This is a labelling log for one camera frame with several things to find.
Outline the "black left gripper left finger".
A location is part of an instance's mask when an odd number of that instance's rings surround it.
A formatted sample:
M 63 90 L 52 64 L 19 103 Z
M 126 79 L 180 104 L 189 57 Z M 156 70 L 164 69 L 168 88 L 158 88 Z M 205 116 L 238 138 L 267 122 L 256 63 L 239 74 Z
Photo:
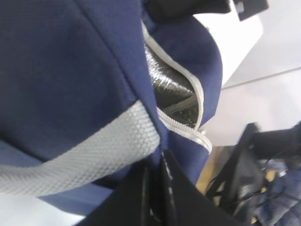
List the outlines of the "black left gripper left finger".
M 132 166 L 113 193 L 79 226 L 148 226 L 150 171 L 145 164 Z

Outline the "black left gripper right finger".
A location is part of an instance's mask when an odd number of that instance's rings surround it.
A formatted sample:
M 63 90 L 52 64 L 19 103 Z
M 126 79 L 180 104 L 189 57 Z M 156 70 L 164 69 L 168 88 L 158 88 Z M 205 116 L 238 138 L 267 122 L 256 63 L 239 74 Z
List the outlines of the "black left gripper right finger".
M 161 157 L 165 226 L 234 226 L 235 219 L 209 201 L 185 176 L 173 154 Z

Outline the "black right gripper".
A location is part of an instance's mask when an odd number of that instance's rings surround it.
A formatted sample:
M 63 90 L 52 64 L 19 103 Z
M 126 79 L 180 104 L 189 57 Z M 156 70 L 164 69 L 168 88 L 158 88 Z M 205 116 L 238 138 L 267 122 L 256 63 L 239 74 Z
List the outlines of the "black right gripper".
M 301 223 L 301 126 L 261 132 L 250 123 L 206 191 L 217 226 Z

